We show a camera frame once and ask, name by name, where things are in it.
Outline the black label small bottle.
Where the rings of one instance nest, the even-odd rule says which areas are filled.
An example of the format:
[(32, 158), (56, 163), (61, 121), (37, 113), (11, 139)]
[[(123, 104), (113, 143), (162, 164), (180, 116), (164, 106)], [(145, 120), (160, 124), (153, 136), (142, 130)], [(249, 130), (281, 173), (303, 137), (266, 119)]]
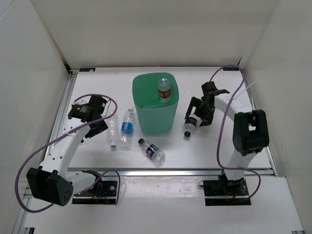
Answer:
[(194, 133), (197, 125), (197, 119), (195, 117), (187, 117), (184, 122), (184, 137), (190, 138)]

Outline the clear unlabelled plastic bottle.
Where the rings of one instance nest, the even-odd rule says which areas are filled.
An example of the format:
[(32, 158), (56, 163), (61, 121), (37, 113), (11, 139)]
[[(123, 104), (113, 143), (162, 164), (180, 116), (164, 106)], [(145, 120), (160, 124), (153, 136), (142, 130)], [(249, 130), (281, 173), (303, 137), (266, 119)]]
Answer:
[(118, 141), (118, 117), (116, 113), (107, 120), (107, 125), (109, 146), (111, 148), (116, 148)]

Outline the red label red cap bottle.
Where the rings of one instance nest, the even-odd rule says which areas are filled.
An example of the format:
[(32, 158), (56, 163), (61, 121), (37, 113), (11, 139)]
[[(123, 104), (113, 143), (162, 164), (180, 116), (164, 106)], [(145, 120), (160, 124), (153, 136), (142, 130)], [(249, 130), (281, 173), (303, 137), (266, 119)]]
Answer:
[(158, 81), (158, 99), (162, 103), (168, 103), (171, 95), (171, 84), (168, 79), (161, 78)]

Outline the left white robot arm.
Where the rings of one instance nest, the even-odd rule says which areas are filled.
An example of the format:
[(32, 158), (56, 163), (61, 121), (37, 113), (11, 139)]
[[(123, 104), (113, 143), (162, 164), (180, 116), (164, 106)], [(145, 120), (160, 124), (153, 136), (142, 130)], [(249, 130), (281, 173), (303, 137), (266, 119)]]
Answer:
[(65, 206), (70, 198), (84, 190), (97, 195), (102, 190), (99, 173), (82, 171), (68, 175), (69, 164), (85, 138), (91, 138), (107, 130), (102, 120), (107, 101), (89, 101), (73, 104), (64, 128), (64, 137), (57, 140), (50, 154), (37, 168), (30, 168), (26, 178), (34, 198)]

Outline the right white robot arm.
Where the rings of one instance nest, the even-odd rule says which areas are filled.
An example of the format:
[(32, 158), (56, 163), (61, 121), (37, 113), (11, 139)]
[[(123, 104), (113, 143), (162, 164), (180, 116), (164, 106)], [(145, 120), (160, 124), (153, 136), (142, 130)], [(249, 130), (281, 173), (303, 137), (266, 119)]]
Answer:
[(219, 190), (230, 195), (243, 180), (251, 160), (269, 144), (267, 119), (263, 110), (252, 110), (228, 94), (208, 95), (201, 99), (192, 97), (185, 118), (194, 115), (201, 119), (201, 127), (209, 126), (216, 109), (234, 124), (234, 152), (227, 166), (221, 166), (219, 177)]

